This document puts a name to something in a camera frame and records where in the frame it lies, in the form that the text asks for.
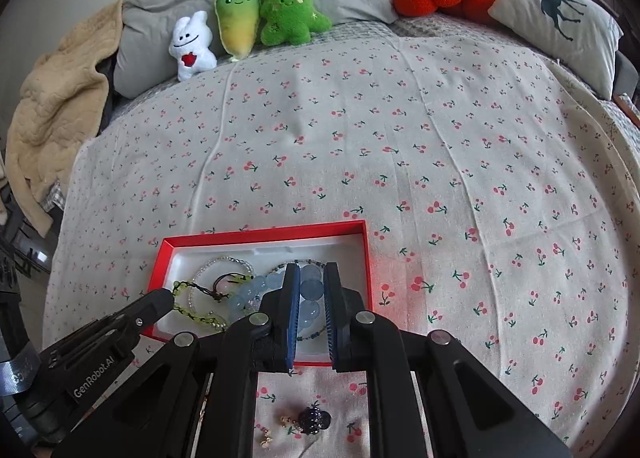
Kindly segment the black hair claw clip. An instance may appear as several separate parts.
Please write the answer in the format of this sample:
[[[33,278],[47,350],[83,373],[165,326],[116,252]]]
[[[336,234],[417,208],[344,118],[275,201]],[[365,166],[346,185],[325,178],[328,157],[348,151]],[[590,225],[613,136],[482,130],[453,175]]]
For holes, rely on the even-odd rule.
[[[306,435],[317,435],[331,426],[332,417],[321,408],[319,402],[305,407],[297,416],[299,431]]]

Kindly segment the small gold earring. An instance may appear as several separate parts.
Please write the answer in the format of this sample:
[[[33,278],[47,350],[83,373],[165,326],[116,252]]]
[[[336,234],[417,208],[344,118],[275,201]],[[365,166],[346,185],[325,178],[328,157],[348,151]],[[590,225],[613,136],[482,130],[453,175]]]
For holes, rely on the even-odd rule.
[[[280,417],[281,426],[290,426],[291,428],[297,428],[297,421],[290,416],[281,416]]]
[[[259,442],[259,445],[262,446],[262,448],[268,448],[271,443],[273,441],[273,438],[271,436],[271,432],[267,429],[264,429],[262,431],[262,439]]]

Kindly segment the red jewelry box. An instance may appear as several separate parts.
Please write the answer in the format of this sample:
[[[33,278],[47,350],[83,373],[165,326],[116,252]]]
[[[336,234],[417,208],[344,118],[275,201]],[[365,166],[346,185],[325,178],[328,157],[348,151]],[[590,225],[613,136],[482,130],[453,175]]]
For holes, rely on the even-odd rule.
[[[149,289],[165,288],[174,309],[144,330],[166,342],[179,331],[205,337],[255,313],[283,285],[288,263],[300,268],[295,363],[328,366],[326,304],[321,282],[335,262],[342,285],[372,305],[367,223],[349,220],[265,230],[168,237],[160,244]]]

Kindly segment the cherry print bed sheet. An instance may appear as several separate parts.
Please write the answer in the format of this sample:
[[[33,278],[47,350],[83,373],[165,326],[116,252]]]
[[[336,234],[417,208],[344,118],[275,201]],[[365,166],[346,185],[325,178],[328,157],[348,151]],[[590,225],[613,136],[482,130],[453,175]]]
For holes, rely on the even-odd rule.
[[[639,133],[506,39],[350,32],[131,102],[76,157],[43,341],[142,296],[168,237],[348,220],[375,312],[603,445],[639,381]]]

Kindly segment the beige blanket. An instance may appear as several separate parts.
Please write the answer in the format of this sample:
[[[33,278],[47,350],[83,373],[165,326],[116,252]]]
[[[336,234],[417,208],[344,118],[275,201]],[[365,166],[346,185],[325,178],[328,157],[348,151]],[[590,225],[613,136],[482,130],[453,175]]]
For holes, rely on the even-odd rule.
[[[54,183],[68,188],[76,155],[98,133],[110,85],[96,67],[122,36],[122,0],[76,24],[26,76],[6,139],[4,168],[14,198],[40,236],[52,218],[41,206]]]

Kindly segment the white bunny plush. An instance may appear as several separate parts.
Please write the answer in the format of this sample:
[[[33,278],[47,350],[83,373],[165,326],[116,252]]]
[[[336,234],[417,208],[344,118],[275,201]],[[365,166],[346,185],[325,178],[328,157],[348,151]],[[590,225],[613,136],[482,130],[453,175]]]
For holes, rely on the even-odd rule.
[[[209,50],[213,32],[207,20],[206,11],[196,11],[191,16],[179,18],[172,30],[168,53],[177,61],[180,82],[217,67],[216,55]]]

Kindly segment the green tree plush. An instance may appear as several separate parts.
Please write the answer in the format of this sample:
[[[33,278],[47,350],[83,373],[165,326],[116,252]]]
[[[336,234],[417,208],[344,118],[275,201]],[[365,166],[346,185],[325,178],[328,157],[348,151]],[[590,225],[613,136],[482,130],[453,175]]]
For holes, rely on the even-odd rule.
[[[312,34],[332,27],[331,20],[316,9],[312,0],[262,0],[260,17],[265,21],[260,41],[267,47],[306,44]]]

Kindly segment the green yellow radish plush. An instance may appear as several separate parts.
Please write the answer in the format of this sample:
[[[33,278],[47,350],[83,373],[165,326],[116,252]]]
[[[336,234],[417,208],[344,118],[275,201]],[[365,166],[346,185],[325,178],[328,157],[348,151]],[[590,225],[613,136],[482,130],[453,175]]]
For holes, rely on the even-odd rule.
[[[215,0],[219,37],[232,61],[250,55],[260,21],[260,0]]]

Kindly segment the white deer pillow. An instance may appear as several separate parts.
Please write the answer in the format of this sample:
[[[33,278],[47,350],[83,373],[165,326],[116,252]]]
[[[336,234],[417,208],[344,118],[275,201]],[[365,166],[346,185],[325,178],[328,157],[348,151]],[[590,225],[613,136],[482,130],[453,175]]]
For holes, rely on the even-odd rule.
[[[612,98],[623,29],[591,0],[495,0],[488,14],[550,58],[561,61],[600,98]]]

